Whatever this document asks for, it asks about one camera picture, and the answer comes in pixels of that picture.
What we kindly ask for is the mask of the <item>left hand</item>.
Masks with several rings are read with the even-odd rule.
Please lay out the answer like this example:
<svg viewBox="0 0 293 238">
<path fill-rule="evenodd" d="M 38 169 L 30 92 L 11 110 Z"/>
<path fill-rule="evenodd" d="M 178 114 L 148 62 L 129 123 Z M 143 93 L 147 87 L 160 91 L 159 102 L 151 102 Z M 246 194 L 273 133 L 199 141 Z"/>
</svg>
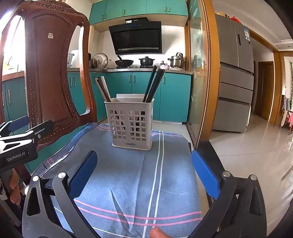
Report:
<svg viewBox="0 0 293 238">
<path fill-rule="evenodd" d="M 10 188 L 11 188 L 11 193 L 10 193 L 10 201 L 13 204 L 16 205 L 20 205 L 21 202 L 21 194 L 23 193 L 24 189 L 24 185 L 22 184 L 21 186 L 19 186 L 19 177 L 18 177 L 18 173 L 16 172 L 15 169 L 11 170 L 11 178 L 10 178 Z"/>
</svg>

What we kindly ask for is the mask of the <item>right hand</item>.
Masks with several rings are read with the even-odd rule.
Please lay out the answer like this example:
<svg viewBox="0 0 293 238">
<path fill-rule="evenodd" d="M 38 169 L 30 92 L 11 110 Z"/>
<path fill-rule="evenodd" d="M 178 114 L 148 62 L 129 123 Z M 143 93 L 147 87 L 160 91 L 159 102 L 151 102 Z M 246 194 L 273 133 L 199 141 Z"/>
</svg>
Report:
<svg viewBox="0 0 293 238">
<path fill-rule="evenodd" d="M 150 238 L 172 238 L 171 236 L 164 233 L 161 229 L 158 227 L 154 227 L 149 232 Z"/>
</svg>

